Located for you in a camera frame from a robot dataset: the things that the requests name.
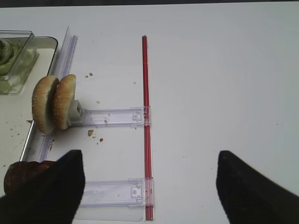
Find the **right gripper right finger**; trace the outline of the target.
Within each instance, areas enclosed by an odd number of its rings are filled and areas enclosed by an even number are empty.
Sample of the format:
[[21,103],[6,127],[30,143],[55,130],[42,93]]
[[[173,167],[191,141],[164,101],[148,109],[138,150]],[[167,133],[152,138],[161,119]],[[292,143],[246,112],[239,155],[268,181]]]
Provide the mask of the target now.
[[216,188],[231,224],[297,224],[299,197],[230,151],[220,151]]

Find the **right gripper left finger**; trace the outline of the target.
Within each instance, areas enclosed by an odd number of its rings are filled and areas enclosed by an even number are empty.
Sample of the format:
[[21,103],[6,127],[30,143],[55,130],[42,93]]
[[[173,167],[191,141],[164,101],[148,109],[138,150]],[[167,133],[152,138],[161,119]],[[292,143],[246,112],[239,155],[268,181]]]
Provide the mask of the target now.
[[71,150],[0,199],[2,224],[70,224],[85,188],[83,157]]

